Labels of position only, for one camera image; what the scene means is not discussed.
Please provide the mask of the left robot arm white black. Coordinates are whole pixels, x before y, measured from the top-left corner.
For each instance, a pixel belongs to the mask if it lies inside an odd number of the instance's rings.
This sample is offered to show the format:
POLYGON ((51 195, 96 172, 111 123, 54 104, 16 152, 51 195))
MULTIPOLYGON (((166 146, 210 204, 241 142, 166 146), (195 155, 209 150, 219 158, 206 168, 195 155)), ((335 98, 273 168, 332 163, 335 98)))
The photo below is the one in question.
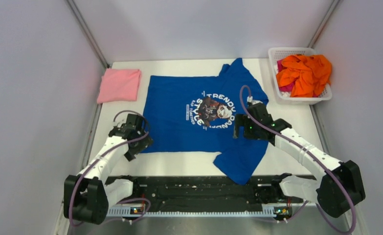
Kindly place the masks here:
POLYGON ((125 121, 114 122, 103 147, 92 161, 78 174, 65 179, 64 217, 72 226, 76 226, 76 221, 99 225, 105 220, 109 207, 123 199, 135 202, 140 198, 141 190, 131 180, 117 179, 106 183, 120 160, 133 161, 153 143, 145 117, 134 111, 126 113, 125 121))

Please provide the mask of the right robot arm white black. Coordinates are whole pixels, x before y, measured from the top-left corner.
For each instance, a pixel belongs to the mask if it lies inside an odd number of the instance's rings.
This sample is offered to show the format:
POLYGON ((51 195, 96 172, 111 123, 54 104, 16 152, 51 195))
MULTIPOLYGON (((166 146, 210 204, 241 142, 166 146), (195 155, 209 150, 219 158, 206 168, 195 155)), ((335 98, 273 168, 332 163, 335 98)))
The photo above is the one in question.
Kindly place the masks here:
POLYGON ((243 130, 249 140, 268 141, 305 167, 313 179, 290 173, 275 176, 270 194, 277 202, 296 197, 316 203, 329 216, 338 218, 366 198, 359 166, 342 162, 306 141, 285 120, 274 120, 265 104, 249 103, 248 113, 237 114, 233 137, 243 130))

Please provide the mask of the blue printed t shirt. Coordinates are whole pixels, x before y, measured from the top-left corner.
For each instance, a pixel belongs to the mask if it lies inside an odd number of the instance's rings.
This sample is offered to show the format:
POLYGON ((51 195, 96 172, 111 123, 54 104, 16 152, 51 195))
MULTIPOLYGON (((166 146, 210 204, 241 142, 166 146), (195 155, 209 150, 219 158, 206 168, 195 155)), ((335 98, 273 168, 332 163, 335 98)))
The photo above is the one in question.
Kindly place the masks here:
POLYGON ((150 77, 143 115, 153 144, 146 153, 215 152, 214 165, 245 184, 266 153, 268 142, 233 137, 234 122, 245 111, 241 99, 268 97, 241 58, 224 64, 217 76, 150 77))

